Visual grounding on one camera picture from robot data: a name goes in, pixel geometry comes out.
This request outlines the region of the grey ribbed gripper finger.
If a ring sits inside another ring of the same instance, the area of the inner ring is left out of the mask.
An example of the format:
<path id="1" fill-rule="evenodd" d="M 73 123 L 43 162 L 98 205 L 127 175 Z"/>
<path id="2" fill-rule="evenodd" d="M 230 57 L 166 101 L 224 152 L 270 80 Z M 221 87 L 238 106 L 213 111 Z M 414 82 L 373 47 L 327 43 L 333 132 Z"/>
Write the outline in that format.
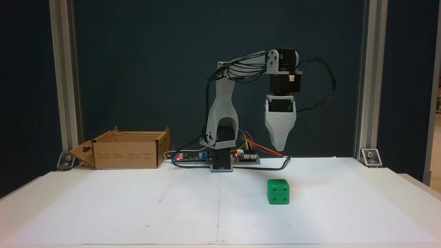
<path id="1" fill-rule="evenodd" d="M 285 149 L 288 134 L 296 122 L 296 113 L 265 113 L 271 143 L 277 151 Z"/>

